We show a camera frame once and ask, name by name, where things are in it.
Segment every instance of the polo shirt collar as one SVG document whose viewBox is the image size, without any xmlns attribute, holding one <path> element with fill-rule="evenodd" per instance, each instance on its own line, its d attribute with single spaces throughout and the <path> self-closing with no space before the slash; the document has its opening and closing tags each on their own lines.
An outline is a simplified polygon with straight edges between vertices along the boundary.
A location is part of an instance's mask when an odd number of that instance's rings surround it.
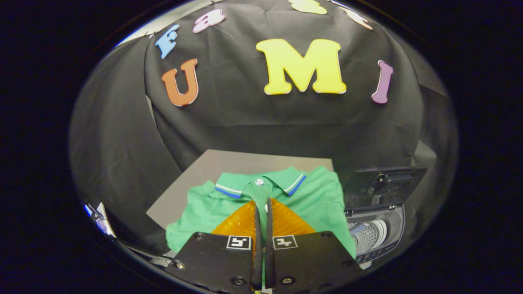
<svg viewBox="0 0 523 294">
<path fill-rule="evenodd" d="M 287 195 L 291 196 L 300 187 L 306 178 L 306 174 L 304 171 L 299 171 L 294 167 L 284 169 L 283 171 L 254 175 L 223 173 L 216 182 L 215 189 L 233 198 L 240 198 L 245 187 L 247 187 L 253 179 L 256 179 L 256 177 L 270 179 Z"/>
</svg>

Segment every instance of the orange soft finger pad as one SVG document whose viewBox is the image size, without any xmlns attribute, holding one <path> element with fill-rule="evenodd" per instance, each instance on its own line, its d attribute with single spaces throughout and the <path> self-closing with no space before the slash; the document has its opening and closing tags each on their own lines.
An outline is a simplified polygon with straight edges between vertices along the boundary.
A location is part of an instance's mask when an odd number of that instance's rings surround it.
<svg viewBox="0 0 523 294">
<path fill-rule="evenodd" d="M 234 235 L 234 236 L 250 236 L 255 241 L 255 209 L 254 201 L 249 201 L 237 211 L 228 216 L 222 223 L 220 223 L 211 234 L 217 235 Z"/>
<path fill-rule="evenodd" d="M 272 205 L 272 235 L 288 236 L 315 233 L 316 231 L 294 211 L 281 202 L 270 199 Z"/>
</svg>

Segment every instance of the green polo shirt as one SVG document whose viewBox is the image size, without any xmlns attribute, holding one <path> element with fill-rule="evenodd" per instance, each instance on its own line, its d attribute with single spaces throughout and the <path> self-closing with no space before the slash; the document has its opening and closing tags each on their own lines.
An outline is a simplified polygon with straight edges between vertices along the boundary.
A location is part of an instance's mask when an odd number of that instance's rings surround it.
<svg viewBox="0 0 523 294">
<path fill-rule="evenodd" d="M 179 252 L 194 232 L 212 232 L 229 215 L 254 200 L 260 214 L 265 246 L 265 204 L 274 198 L 292 209 L 315 231 L 332 231 L 345 249 L 356 257 L 356 244 L 347 229 L 342 186 L 338 175 L 320 166 L 311 173 L 293 167 L 263 174 L 223 173 L 216 184 L 207 181 L 188 192 L 181 218 L 167 226 L 167 245 Z"/>
</svg>

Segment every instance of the yellow letter m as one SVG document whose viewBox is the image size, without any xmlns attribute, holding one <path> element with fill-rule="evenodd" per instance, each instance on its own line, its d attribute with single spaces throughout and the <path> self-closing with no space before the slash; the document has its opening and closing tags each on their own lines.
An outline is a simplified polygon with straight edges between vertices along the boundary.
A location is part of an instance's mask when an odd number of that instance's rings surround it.
<svg viewBox="0 0 523 294">
<path fill-rule="evenodd" d="M 256 44 L 256 50 L 265 53 L 269 83 L 265 86 L 267 95 L 287 94 L 292 85 L 285 81 L 284 71 L 296 88 L 304 92 L 316 71 L 316 82 L 312 88 L 317 93 L 342 94 L 347 86 L 342 82 L 339 69 L 339 43 L 331 40 L 312 41 L 305 57 L 283 39 L 271 39 Z"/>
</svg>

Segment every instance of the black fabric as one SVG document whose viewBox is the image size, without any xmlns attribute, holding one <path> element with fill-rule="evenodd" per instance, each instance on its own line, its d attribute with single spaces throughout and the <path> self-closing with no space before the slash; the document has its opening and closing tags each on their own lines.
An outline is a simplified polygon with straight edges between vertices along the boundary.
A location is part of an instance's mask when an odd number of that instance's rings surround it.
<svg viewBox="0 0 523 294">
<path fill-rule="evenodd" d="M 284 1 L 270 9 L 238 1 L 216 3 L 175 22 L 176 46 L 165 59 L 155 42 L 170 26 L 151 39 L 145 88 L 158 130 L 182 171 L 207 149 L 332 158 L 342 184 L 354 167 L 409 164 L 419 137 L 423 100 L 408 56 L 372 21 L 371 31 L 337 5 L 322 2 L 322 6 L 326 15 L 302 13 Z M 195 20 L 216 8 L 226 19 L 194 34 Z M 304 93 L 293 86 L 290 94 L 266 95 L 267 64 L 256 43 L 274 38 L 287 40 L 302 55 L 314 39 L 340 43 L 347 92 L 318 94 L 312 90 L 313 76 Z M 198 60 L 198 98 L 176 107 L 161 76 L 192 58 Z M 386 105 L 371 101 L 379 60 L 394 68 Z M 179 73 L 176 79 L 184 93 L 185 75 Z"/>
<path fill-rule="evenodd" d="M 115 234 L 161 254 L 168 251 L 164 230 L 145 211 L 180 170 L 145 99 L 148 42 L 116 48 L 86 82 L 71 121 L 70 161 L 79 196 L 94 207 L 104 203 Z"/>
<path fill-rule="evenodd" d="M 398 247 L 373 261 L 376 269 L 402 254 L 430 226 L 447 200 L 458 163 L 458 125 L 452 101 L 421 87 L 424 100 L 420 140 L 437 155 L 434 166 L 405 202 L 405 231 Z"/>
</svg>

